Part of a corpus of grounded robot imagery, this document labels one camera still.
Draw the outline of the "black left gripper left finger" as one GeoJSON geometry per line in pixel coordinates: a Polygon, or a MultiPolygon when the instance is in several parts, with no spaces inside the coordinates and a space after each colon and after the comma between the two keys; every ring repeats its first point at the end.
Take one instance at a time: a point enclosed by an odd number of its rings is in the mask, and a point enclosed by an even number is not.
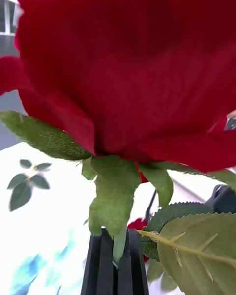
{"type": "Polygon", "coordinates": [[[82,283],[82,295],[116,295],[117,277],[113,264],[113,241],[106,229],[91,236],[82,283]]]}

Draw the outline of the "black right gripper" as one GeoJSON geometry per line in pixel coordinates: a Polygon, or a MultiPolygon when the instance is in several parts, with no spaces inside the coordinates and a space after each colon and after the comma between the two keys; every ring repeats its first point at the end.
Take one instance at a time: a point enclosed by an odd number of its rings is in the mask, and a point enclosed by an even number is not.
{"type": "Polygon", "coordinates": [[[227,185],[214,187],[212,196],[205,202],[213,213],[236,213],[236,193],[227,185]]]}

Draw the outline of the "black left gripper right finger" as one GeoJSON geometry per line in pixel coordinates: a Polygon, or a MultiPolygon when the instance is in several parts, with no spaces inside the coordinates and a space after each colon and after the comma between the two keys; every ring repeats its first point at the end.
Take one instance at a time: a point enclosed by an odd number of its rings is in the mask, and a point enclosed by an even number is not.
{"type": "Polygon", "coordinates": [[[119,295],[148,295],[140,235],[135,229],[128,229],[124,254],[118,267],[119,295]]]}

